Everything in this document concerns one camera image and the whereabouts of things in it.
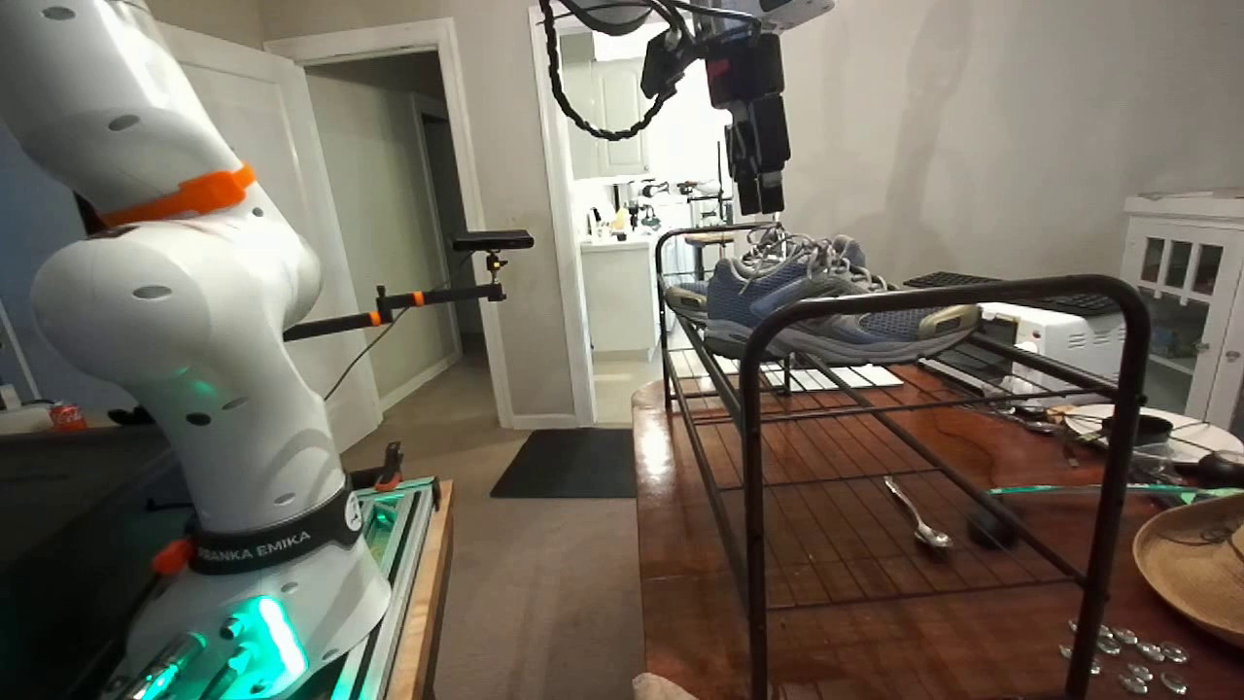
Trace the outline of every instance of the cable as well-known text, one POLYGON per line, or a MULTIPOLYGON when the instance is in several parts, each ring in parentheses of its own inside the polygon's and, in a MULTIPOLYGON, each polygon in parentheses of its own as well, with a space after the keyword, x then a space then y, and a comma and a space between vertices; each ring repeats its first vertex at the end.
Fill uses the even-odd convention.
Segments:
POLYGON ((338 383, 322 394, 322 400, 331 400, 338 389, 342 389, 342 383, 352 374, 352 365, 399 324, 399 315, 404 315, 407 306, 396 306, 392 311, 392 324, 376 336, 376 337, 370 337, 352 359, 351 359, 351 365, 338 374, 338 383))
MULTIPOLYGON (((685 20, 676 12, 668 12, 664 3, 648 3, 657 8, 657 15, 664 25, 672 25, 685 37, 685 20)), ((552 85, 552 103, 558 104, 558 113, 567 120, 574 120, 574 130, 591 134, 595 140, 629 140, 641 130, 652 123, 652 116, 664 111, 664 103, 672 98, 672 91, 657 94, 657 103, 648 103, 648 111, 629 123, 629 130, 598 130, 591 123, 567 98, 567 91, 558 85, 558 46, 556 46, 556 15, 552 15, 552 0, 539 0, 539 15, 545 15, 545 55, 549 55, 549 85, 552 85)))
POLYGON ((760 160, 753 151, 753 140, 744 135, 744 130, 725 130, 725 140, 733 140, 733 151, 747 160, 747 175, 749 175, 749 193, 753 193, 753 208, 760 209, 767 204, 767 184, 760 184, 760 160))

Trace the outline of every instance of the kitchen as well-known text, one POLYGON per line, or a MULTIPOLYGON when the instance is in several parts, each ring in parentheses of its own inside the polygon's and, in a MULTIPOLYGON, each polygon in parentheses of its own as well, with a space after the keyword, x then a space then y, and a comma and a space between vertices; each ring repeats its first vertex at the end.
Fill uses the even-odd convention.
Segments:
MULTIPOLYGON (((626 38, 558 37, 558 81, 595 130, 639 120, 641 51, 648 31, 626 38)), ((652 247, 664 231, 731 221, 723 123, 709 104, 702 72, 690 66, 652 123, 629 140, 595 140, 556 113, 572 266, 591 341, 595 426, 629 426, 629 396, 657 374, 652 247)), ((690 274, 690 251, 672 243, 664 274, 690 274)))

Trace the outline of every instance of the orange ring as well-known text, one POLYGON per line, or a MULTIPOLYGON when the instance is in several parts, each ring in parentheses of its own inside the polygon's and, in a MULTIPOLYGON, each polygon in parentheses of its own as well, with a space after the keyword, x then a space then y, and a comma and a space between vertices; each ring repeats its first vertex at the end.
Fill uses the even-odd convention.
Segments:
POLYGON ((251 184, 256 184, 256 170, 247 165, 239 165, 237 170, 210 170, 210 175, 186 179, 167 197, 141 204, 128 209, 107 209, 102 216, 102 221, 124 226, 124 221, 160 221, 160 218, 225 209, 225 208, 237 208, 251 184))
POLYGON ((163 581, 177 577, 177 572, 186 572, 190 558, 194 558, 194 542, 190 536, 175 536, 169 545, 163 545, 153 558, 153 572, 163 577, 163 581))

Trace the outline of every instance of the doormat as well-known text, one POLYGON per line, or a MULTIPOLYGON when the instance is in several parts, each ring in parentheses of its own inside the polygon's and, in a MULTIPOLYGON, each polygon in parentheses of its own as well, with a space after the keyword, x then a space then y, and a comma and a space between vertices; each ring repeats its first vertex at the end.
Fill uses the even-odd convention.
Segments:
POLYGON ((629 432, 532 432, 493 498, 632 498, 629 432))

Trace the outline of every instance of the cabinet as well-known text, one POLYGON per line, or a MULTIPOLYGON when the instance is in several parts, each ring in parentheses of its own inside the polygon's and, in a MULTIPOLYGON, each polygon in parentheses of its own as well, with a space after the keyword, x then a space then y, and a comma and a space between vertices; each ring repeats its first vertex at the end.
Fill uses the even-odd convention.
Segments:
POLYGON ((714 324, 662 286, 664 414, 702 484, 747 611, 749 695, 1084 695, 1118 545, 1140 414, 1148 311, 1104 278, 939 293, 839 296, 781 306, 744 349, 709 349, 714 324), (830 315, 1104 296, 1126 324, 1118 384, 985 336, 920 359, 858 365, 791 341, 830 315), (1001 394, 1016 361, 1056 383, 1001 394), (1016 415, 1025 400, 1104 400, 1118 415, 1104 451, 1060 442, 1016 415), (1080 516, 1009 516, 995 486, 1101 477, 1080 516), (887 477, 953 533, 926 551, 887 477), (970 545, 970 514, 1001 516, 1017 549, 970 545), (1056 652, 1075 619, 1073 663, 1056 652))
POLYGON ((579 243, 588 331, 595 353, 652 353, 657 306, 652 288, 652 243, 579 243))
POLYGON ((1118 278, 1153 319, 1148 403, 1244 437, 1244 191, 1126 197, 1118 278))

